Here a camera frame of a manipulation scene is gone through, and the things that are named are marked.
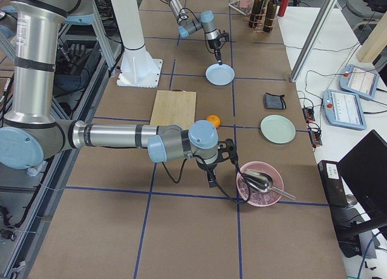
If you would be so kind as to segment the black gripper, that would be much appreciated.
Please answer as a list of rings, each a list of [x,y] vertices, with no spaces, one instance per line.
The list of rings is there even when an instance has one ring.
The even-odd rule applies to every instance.
[[[210,48],[210,52],[215,55],[215,59],[218,65],[222,65],[223,64],[223,59],[221,55],[222,43],[220,39],[219,38],[210,39],[208,40],[208,45]]]
[[[209,184],[209,188],[215,188],[217,187],[217,180],[216,180],[216,172],[215,168],[217,167],[217,163],[207,163],[203,159],[196,157],[197,165],[200,169],[206,172],[207,181]]]

